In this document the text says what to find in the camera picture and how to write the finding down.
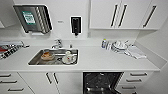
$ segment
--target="faucet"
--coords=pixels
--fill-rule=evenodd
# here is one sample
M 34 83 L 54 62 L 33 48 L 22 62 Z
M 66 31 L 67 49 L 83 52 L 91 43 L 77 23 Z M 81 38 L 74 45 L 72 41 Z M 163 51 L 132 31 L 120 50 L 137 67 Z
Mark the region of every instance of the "faucet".
M 52 48 L 53 49 L 59 49 L 59 48 L 62 48 L 62 41 L 61 39 L 57 39 L 57 40 L 54 40 L 56 42 L 56 45 L 53 45 Z

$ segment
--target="white wall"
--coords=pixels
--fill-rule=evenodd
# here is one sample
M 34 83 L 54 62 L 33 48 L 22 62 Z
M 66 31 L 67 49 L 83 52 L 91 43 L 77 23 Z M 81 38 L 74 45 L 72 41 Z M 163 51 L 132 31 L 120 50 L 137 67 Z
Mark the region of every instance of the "white wall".
M 82 33 L 77 40 L 93 39 L 132 39 L 139 34 L 138 30 L 88 30 L 89 0 L 14 0 L 15 4 L 43 4 L 48 7 L 53 30 L 43 36 L 32 36 L 24 32 L 22 26 L 17 24 L 6 29 L 0 29 L 0 40 L 76 40 L 71 34 L 70 16 L 82 16 Z
M 141 31 L 136 41 L 168 61 L 168 19 L 158 31 Z M 145 90 L 149 90 L 151 94 L 168 94 L 167 80 L 168 63 L 160 72 L 154 73 L 144 87 L 138 90 L 139 94 L 148 94 L 144 92 Z
M 1 38 L 20 38 L 20 39 L 75 39 L 71 33 L 71 16 L 82 17 L 82 33 L 79 34 L 78 39 L 87 38 L 87 24 L 88 24 L 88 0 L 14 0 L 16 5 L 46 5 L 49 10 L 53 30 L 50 34 L 44 36 L 31 36 L 31 34 L 24 33 L 20 24 L 9 27 L 7 29 L 0 29 Z

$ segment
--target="wall-mounted dispenser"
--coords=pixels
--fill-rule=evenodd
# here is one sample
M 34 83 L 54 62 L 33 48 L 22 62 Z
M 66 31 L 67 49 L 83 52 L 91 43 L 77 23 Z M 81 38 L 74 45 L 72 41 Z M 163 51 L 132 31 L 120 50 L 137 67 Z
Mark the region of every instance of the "wall-mounted dispenser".
M 71 17 L 72 33 L 77 37 L 81 33 L 81 17 Z
M 13 7 L 26 33 L 32 31 L 45 34 L 52 29 L 45 5 L 14 5 Z

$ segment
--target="lower cabinet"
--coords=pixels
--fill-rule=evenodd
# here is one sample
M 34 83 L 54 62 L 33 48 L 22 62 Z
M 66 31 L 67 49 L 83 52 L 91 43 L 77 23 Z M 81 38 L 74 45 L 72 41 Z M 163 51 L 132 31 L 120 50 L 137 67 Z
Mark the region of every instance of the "lower cabinet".
M 124 72 L 116 90 L 121 94 L 134 94 L 136 89 L 150 78 L 153 72 Z
M 56 73 L 60 94 L 83 94 L 83 73 Z
M 35 94 L 59 94 L 53 73 L 19 73 Z
M 83 74 L 19 73 L 35 94 L 83 94 Z
M 0 72 L 0 94 L 34 94 L 18 73 Z

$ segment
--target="dishwasher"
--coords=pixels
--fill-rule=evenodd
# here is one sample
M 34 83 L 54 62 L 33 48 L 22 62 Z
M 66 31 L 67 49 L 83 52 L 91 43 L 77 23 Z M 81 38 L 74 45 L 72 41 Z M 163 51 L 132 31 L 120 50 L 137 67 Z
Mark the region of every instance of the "dishwasher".
M 121 94 L 115 88 L 123 72 L 84 72 L 83 94 Z

